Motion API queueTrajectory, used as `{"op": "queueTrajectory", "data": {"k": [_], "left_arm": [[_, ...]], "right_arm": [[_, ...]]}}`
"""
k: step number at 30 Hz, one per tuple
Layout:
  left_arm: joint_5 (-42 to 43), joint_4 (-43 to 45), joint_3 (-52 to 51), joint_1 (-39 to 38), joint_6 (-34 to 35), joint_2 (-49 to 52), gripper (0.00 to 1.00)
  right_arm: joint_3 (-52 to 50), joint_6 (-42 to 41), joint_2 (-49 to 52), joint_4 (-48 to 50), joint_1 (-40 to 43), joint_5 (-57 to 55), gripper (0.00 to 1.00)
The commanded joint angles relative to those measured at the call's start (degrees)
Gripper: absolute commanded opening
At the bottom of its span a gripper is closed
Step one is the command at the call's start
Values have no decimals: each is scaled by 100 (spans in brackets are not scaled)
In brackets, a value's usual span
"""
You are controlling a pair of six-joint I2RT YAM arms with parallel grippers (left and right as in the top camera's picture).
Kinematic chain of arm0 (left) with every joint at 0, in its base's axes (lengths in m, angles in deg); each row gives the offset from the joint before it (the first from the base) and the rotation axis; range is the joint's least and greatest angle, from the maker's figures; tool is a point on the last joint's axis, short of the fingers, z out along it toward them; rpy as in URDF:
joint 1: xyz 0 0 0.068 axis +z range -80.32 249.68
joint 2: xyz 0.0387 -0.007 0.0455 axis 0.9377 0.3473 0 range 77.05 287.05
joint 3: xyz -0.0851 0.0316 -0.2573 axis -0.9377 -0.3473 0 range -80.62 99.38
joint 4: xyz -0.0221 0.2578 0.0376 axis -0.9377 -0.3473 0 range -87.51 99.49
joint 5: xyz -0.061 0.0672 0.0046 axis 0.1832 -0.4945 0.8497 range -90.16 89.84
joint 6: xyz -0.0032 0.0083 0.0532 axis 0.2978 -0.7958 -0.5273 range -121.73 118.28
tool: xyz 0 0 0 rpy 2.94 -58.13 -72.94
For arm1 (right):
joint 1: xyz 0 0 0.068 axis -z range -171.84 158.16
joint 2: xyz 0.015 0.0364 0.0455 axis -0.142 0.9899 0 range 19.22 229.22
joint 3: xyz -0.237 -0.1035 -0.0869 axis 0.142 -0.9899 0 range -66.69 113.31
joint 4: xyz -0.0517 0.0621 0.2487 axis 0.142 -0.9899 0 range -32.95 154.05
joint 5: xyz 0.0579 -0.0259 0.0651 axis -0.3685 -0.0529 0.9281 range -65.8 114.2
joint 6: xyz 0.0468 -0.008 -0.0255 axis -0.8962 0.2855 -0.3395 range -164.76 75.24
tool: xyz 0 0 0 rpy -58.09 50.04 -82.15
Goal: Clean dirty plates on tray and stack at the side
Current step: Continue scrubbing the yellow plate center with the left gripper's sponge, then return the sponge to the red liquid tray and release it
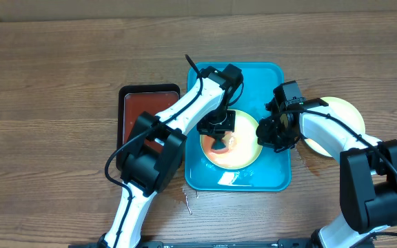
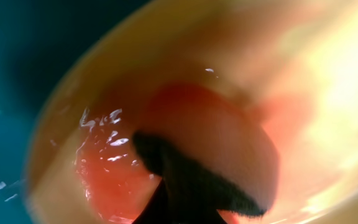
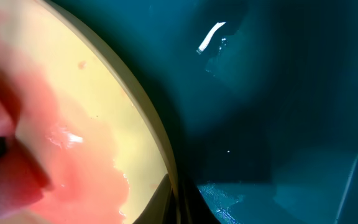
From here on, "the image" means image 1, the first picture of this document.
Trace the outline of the green and pink sponge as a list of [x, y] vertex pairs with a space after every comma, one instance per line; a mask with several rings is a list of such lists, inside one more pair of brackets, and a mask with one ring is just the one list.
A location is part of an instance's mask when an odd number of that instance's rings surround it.
[[224, 138], [224, 134], [217, 134], [212, 136], [212, 138], [214, 139], [211, 149], [213, 150], [222, 150], [226, 148], [226, 144], [223, 141]]

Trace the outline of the yellow plate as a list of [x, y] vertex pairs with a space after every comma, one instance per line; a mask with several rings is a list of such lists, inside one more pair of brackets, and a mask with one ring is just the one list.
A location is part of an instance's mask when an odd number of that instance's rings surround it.
[[222, 141], [224, 149], [212, 149], [215, 141], [206, 135], [200, 135], [201, 148], [204, 155], [223, 169], [241, 169], [252, 164], [259, 156], [262, 146], [258, 144], [256, 129], [257, 121], [248, 113], [235, 110], [235, 128], [233, 132], [226, 132]]
[[[321, 97], [324, 102], [328, 103], [333, 111], [347, 122], [349, 126], [358, 130], [359, 132], [365, 132], [365, 122], [361, 113], [348, 101], [333, 96]], [[316, 153], [332, 157], [325, 149], [323, 149], [317, 142], [312, 139], [305, 138], [305, 144]]]

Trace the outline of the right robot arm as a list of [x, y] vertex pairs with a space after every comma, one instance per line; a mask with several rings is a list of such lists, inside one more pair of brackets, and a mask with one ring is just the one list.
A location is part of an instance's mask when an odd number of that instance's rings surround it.
[[279, 153], [306, 138], [340, 166], [340, 215], [316, 230], [306, 247], [373, 247], [378, 236], [394, 236], [397, 225], [397, 140], [381, 141], [356, 131], [322, 99], [303, 97], [265, 106], [258, 144]]

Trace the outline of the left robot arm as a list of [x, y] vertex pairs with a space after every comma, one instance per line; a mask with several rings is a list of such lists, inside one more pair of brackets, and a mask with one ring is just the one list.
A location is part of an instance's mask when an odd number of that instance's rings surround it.
[[241, 69], [229, 64], [219, 71], [198, 70], [194, 87], [173, 106], [151, 115], [140, 114], [128, 140], [109, 157], [119, 165], [121, 179], [110, 182], [122, 189], [110, 230], [97, 247], [136, 247], [153, 198], [162, 192], [179, 168], [187, 134], [196, 128], [214, 139], [213, 148], [225, 147], [222, 139], [234, 131], [235, 112], [230, 99], [243, 83]]

